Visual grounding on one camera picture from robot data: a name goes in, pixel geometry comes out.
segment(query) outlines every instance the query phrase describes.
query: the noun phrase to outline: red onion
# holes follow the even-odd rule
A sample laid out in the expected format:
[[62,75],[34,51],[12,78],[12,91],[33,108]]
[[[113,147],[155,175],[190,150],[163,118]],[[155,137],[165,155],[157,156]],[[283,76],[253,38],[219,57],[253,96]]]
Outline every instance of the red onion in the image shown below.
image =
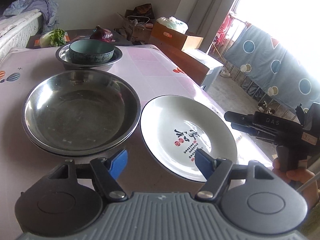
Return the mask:
[[98,26],[96,26],[96,31],[90,36],[90,40],[111,42],[112,37],[113,37],[113,34],[112,34],[111,30],[101,28],[98,25]]

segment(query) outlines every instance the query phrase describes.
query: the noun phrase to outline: curtain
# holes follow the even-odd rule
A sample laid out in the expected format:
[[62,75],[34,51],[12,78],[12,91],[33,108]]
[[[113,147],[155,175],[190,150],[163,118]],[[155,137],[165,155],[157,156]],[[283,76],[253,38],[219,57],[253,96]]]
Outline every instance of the curtain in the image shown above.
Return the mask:
[[207,52],[234,0],[198,0],[188,21],[189,31],[204,37],[200,49]]

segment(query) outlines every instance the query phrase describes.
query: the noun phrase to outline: shoe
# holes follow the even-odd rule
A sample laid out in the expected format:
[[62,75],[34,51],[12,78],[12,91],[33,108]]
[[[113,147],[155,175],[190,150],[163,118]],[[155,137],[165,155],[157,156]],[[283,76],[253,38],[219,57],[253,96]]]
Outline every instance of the shoe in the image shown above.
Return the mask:
[[220,73],[220,76],[222,77],[231,77],[231,74],[229,73],[229,71],[227,69],[223,69]]
[[267,111],[266,111],[267,114],[271,114],[271,115],[274,115],[276,113],[276,111],[274,109],[271,109],[269,108]]
[[266,101],[263,101],[263,102],[258,104],[258,110],[260,112],[263,113],[266,109],[267,109],[267,102]]

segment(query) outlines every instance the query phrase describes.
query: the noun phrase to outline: plate rim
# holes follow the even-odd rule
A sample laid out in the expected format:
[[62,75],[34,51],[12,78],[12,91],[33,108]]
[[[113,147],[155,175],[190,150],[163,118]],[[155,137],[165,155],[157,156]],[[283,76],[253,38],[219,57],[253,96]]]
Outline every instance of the plate rim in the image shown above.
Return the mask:
[[[177,174],[177,173],[173,172],[172,170],[170,170],[168,167],[166,167],[166,166],[165,166],[160,160],[158,160],[158,158],[152,153],[152,151],[150,150],[150,148],[149,148],[149,146],[148,146],[148,144],[147,144],[147,142],[146,142],[146,140],[145,140],[145,138],[144,138],[144,136],[143,136],[141,120],[142,120],[142,115],[143,115],[143,111],[144,111],[145,107],[146,107],[151,101],[153,101],[153,100],[155,100],[155,99],[157,99],[157,98],[160,98],[160,97],[168,97],[168,96],[170,96],[170,97],[173,96],[173,97],[186,98],[186,99],[195,101],[195,102],[197,102],[197,103],[205,106],[205,107],[208,108],[209,110],[211,110],[211,109],[210,109],[209,107],[207,107],[206,105],[204,105],[204,104],[202,104],[202,103],[200,103],[200,102],[198,102],[198,101],[196,101],[196,100],[194,100],[194,99],[192,99],[192,98],[188,98],[188,97],[184,97],[184,96],[179,96],[179,95],[172,95],[172,94],[171,94],[171,95],[161,95],[161,96],[157,96],[157,97],[149,100],[149,101],[145,104],[145,106],[143,107],[143,109],[142,109],[142,111],[141,111],[140,131],[141,131],[141,135],[142,135],[143,142],[144,142],[145,146],[147,147],[147,149],[149,150],[149,153],[151,154],[151,156],[152,156],[152,157],[160,164],[160,166],[162,166],[166,171],[168,171],[169,173],[171,173],[171,174],[173,174],[173,175],[175,175],[175,176],[178,176],[179,178],[186,179],[186,180],[188,180],[188,181],[194,181],[194,182],[204,183],[204,182],[207,181],[204,176],[203,176],[204,180],[190,179],[190,178],[186,178],[186,177],[184,177],[184,176],[182,176],[182,175],[180,175],[180,174]],[[235,140],[234,140],[234,145],[235,145],[235,150],[236,150],[236,161],[237,161],[237,160],[238,160],[238,149],[237,149],[236,141],[235,141]]]

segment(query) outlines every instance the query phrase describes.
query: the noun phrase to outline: hand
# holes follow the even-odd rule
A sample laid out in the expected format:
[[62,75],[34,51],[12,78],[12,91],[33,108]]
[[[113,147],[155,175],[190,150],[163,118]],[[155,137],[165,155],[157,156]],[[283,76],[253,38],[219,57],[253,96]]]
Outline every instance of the hand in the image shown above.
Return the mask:
[[[299,168],[293,171],[282,172],[280,171],[280,162],[276,158],[273,163],[273,173],[279,176],[284,182],[289,183],[291,180],[299,181],[301,183],[306,183],[309,179],[314,176],[314,173],[308,171],[307,169]],[[309,187],[307,187],[303,192],[302,196],[305,198],[308,209],[311,209],[319,199],[318,185],[315,181]]]

